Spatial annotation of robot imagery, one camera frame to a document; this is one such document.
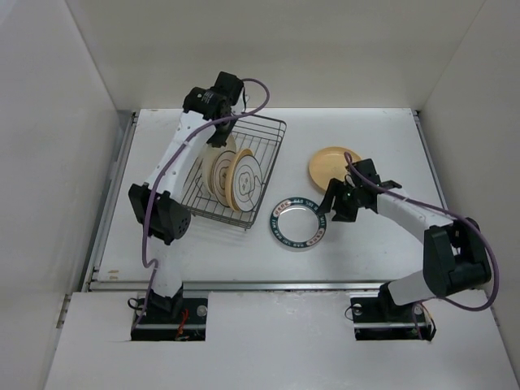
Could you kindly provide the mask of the plain cream plate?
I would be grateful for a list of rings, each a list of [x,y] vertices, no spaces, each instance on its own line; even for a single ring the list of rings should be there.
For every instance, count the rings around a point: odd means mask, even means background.
[[[226,140],[226,145],[222,147],[213,147],[211,145],[206,145],[204,153],[202,155],[202,164],[201,164],[201,177],[203,179],[203,183],[206,186],[207,191],[213,195],[214,187],[213,187],[213,179],[212,179],[212,171],[213,166],[217,157],[225,152],[232,151],[236,152],[236,142],[235,137],[230,134]]]

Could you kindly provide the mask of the white plate green lettered rim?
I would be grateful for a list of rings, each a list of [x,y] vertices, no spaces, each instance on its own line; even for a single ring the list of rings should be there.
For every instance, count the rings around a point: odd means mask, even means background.
[[[289,197],[269,215],[272,236],[285,249],[304,251],[315,247],[325,236],[327,220],[319,205],[305,197]]]

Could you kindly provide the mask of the yellow plate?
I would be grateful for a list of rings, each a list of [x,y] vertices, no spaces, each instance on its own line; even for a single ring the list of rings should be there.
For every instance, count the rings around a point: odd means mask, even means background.
[[[314,186],[325,193],[331,179],[343,181],[348,175],[348,163],[345,153],[349,153],[353,162],[362,158],[351,149],[339,146],[330,146],[316,152],[309,161],[308,170]]]

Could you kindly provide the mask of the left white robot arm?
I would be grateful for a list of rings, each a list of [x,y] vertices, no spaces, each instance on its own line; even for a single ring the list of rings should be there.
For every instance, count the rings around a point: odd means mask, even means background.
[[[141,185],[128,191],[133,212],[142,226],[141,262],[152,270],[144,303],[135,309],[135,323],[144,317],[159,260],[147,258],[152,236],[169,245],[187,231],[190,212],[180,204],[184,181],[205,145],[222,146],[236,121],[245,116],[245,85],[221,71],[208,89],[194,87],[184,98],[179,124],[161,161]]]

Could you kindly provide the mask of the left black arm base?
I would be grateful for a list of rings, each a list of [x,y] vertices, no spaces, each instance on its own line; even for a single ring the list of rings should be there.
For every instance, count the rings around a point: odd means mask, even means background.
[[[205,341],[208,303],[208,296],[184,297],[182,290],[173,297],[151,291],[148,297],[129,298],[131,341]]]

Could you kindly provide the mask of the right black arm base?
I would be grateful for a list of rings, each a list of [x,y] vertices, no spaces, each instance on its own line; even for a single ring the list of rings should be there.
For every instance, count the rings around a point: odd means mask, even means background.
[[[436,323],[421,303],[384,308],[376,296],[351,295],[349,310],[356,341],[432,341]]]

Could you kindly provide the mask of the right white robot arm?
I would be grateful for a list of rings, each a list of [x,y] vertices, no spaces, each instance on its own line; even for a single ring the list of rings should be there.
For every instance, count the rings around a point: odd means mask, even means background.
[[[382,318],[396,319],[434,298],[450,302],[453,294],[486,283],[492,283],[491,295],[474,310],[494,303],[499,267],[473,219],[409,197],[397,182],[382,181],[371,159],[354,162],[349,153],[344,159],[348,175],[330,180],[318,214],[333,212],[336,222],[353,223],[358,211],[367,209],[392,220],[422,244],[421,270],[380,286],[376,309]]]

